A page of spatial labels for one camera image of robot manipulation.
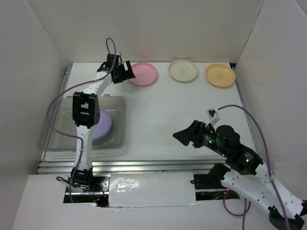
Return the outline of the pink plastic plate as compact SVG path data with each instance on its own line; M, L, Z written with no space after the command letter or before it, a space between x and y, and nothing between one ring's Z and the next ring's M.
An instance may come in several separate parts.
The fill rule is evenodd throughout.
M130 79L129 82L136 86L149 86L158 78L157 69L149 63L141 62L133 64L132 71L135 78Z

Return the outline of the blue plastic plate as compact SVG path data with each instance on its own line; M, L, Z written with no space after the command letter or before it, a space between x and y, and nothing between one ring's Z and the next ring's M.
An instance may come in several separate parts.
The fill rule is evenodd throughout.
M108 127L104 125L96 125L93 132L92 142L96 144L108 139L111 135L112 128L112 125Z

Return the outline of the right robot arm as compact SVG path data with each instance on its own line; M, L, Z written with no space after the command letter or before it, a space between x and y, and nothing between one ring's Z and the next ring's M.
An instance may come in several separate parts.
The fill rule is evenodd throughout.
M200 121L176 132L173 137L181 144L195 148L207 147L225 158L209 171L213 187L225 187L244 197L265 214L279 230L300 230L307 202L291 193L269 171L262 158L251 148L241 144L240 135L231 126L213 128Z

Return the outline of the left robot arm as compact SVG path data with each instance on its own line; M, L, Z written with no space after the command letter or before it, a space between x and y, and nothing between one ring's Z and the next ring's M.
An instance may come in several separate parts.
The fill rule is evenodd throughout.
M96 77L81 92L72 97L72 118L75 122L77 144L76 159L71 171L70 184L84 191L94 187L92 164L92 137L100 120L98 97L110 84L135 78L129 61L122 61L120 53L108 54L107 60L97 69Z

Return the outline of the purple plate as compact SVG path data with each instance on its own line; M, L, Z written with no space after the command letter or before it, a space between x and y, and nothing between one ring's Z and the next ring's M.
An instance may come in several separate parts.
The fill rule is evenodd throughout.
M100 108L100 119L97 125L93 126L92 142L97 143L105 139L111 132L113 126L111 115L103 108Z

